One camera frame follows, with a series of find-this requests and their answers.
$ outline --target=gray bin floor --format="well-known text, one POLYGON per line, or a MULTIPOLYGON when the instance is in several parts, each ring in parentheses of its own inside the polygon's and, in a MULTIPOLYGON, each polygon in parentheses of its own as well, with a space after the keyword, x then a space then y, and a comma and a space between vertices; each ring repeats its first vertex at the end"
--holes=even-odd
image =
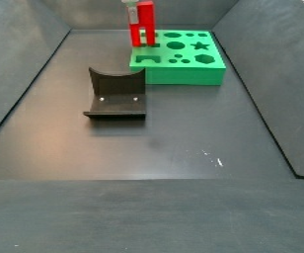
POLYGON ((76 31, 0 128, 0 179, 292 179, 227 59, 220 87, 148 87, 145 121, 90 121, 89 67, 129 72, 128 31, 76 31))

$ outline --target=hole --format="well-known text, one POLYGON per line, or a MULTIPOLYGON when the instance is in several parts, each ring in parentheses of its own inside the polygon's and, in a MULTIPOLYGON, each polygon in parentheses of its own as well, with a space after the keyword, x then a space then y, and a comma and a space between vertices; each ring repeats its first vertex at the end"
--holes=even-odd
POLYGON ((196 56, 196 60, 204 64, 211 64, 216 61, 215 57, 208 54, 200 54, 196 56))
POLYGON ((181 37, 181 34, 178 34, 178 33, 166 33, 166 34, 164 34, 166 37, 169 37, 169 38, 180 38, 181 37))
POLYGON ((141 63, 144 60, 153 60, 156 63, 161 63, 161 57, 157 55, 138 55, 137 63, 141 63))
POLYGON ((185 43, 182 43, 182 42, 169 42, 169 43, 166 44, 166 46, 168 46, 170 49, 178 50, 178 49, 184 49, 184 48, 185 48, 185 43))
POLYGON ((150 47, 160 47, 160 43, 156 43, 153 45, 149 45, 150 47))
POLYGON ((156 43, 156 44, 153 44, 153 45, 149 45, 149 44, 146 44, 146 43, 142 43, 142 45, 141 45, 141 47, 160 47, 160 43, 156 43))
POLYGON ((209 49, 209 48, 208 48, 208 46, 209 46, 208 43, 199 42, 199 43, 193 43, 192 45, 194 46, 194 49, 196 49, 196 50, 199 50, 199 49, 205 49, 205 50, 208 50, 208 49, 209 49))

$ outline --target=black object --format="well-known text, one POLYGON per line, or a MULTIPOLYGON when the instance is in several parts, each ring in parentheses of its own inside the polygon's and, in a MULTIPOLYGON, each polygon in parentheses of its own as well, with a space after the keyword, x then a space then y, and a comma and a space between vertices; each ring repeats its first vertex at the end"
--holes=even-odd
POLYGON ((94 101, 89 118, 146 116, 146 70, 125 75, 108 75, 89 68, 94 101))

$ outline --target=hexagonal hole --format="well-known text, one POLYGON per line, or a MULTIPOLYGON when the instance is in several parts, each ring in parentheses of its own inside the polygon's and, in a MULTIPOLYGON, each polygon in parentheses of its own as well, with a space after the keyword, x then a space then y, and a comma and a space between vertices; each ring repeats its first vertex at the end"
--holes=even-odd
POLYGON ((208 54, 200 54, 196 56, 196 60, 204 64, 211 64, 216 61, 215 57, 208 54))

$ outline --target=dark gray surface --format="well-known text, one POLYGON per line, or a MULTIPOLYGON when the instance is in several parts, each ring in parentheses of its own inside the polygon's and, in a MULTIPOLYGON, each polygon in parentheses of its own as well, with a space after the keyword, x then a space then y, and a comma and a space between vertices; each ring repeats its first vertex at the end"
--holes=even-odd
MULTIPOLYGON (((121 0, 44 0, 74 29, 126 29, 121 0)), ((154 0, 158 28, 213 29, 239 0, 154 0)))
POLYGON ((36 0, 0 0, 0 122, 69 32, 36 0))
POLYGON ((215 31, 293 169, 304 176, 304 3, 243 0, 215 31))
POLYGON ((0 182, 0 253, 304 252, 304 182, 0 182))
POLYGON ((129 71, 128 32, 74 31, 0 128, 0 179, 292 179, 227 61, 217 86, 148 87, 145 121, 82 115, 89 67, 129 71))

